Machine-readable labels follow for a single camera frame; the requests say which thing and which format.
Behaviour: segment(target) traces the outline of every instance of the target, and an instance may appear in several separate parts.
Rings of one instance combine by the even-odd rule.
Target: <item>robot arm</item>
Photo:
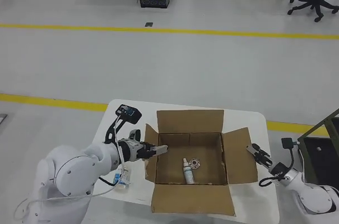
[[[84,150],[71,146],[53,149],[38,163],[33,191],[25,209],[25,223],[80,224],[87,212],[94,185],[123,162],[134,162],[167,152],[167,146],[140,142],[140,131],[133,130],[129,138],[117,140],[116,133],[125,122],[136,124],[142,114],[135,108],[121,105],[117,119],[107,131],[105,141]]]
[[[268,172],[273,175],[271,178],[261,180],[259,185],[268,186],[271,182],[267,184],[263,184],[263,182],[272,180],[292,191],[300,213],[309,224],[339,224],[339,192],[330,186],[305,183],[303,173],[292,168],[294,163],[292,148],[288,149],[291,152],[292,162],[289,167],[286,167],[281,162],[274,163],[270,155],[260,149],[257,144],[247,146],[247,150],[254,156],[255,161],[267,168]]]

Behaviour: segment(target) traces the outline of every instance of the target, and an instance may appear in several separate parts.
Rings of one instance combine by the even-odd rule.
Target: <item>office chair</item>
[[[320,6],[323,6],[325,8],[329,8],[332,10],[332,14],[335,14],[339,10],[339,6],[333,6],[330,3],[326,2],[325,0],[299,0],[300,2],[306,2],[305,4],[302,4],[301,6],[295,6],[292,9],[290,9],[287,14],[291,15],[293,11],[295,10],[302,10],[303,8],[311,6],[311,10],[315,8],[317,18],[315,18],[315,22],[319,22],[321,18],[324,16],[324,14],[321,13]]]

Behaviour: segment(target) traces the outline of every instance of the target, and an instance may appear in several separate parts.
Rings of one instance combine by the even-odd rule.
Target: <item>small bottle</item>
[[[186,158],[183,158],[183,171],[184,177],[187,184],[194,184],[194,176],[192,168],[189,166],[189,163]]]
[[[131,177],[131,168],[127,165],[127,164],[120,164],[114,174],[114,178],[113,178],[113,184],[115,184],[119,178],[120,175],[122,174],[122,169],[123,170],[123,177],[120,180],[120,182],[117,184],[117,186],[115,187],[115,190],[117,191],[123,191],[125,189],[128,188],[130,182],[129,182],[129,178]]]

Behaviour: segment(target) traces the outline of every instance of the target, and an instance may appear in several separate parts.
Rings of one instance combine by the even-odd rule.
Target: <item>box flap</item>
[[[221,132],[223,110],[159,110],[159,133]]]
[[[146,124],[145,142],[158,145],[158,133],[149,125]],[[149,160],[145,160],[146,180],[155,182],[156,178],[157,157],[154,156]]]
[[[235,214],[227,185],[156,184],[151,207],[154,213]]]
[[[229,184],[245,184],[258,181],[254,157],[247,151],[251,145],[248,128],[222,134],[226,173]]]

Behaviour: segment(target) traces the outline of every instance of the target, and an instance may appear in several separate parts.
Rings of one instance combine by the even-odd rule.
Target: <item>black metal frame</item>
[[[300,136],[298,138],[298,141],[300,142],[299,148],[300,152],[303,155],[303,158],[305,160],[305,177],[307,179],[307,182],[317,184],[318,180],[314,171],[314,168],[312,167],[311,160],[308,154],[307,147],[304,142],[304,138],[308,137],[310,134],[312,134],[315,130],[320,128],[322,125],[325,125],[326,130],[329,134],[329,138],[331,139],[333,146],[337,152],[337,155],[339,156],[339,134],[336,131],[335,126],[332,123],[332,119],[335,118],[339,114],[339,109],[337,109],[335,112],[330,114],[328,117],[326,117],[324,120],[322,120],[320,123],[315,125],[313,128],[308,130],[305,134]]]

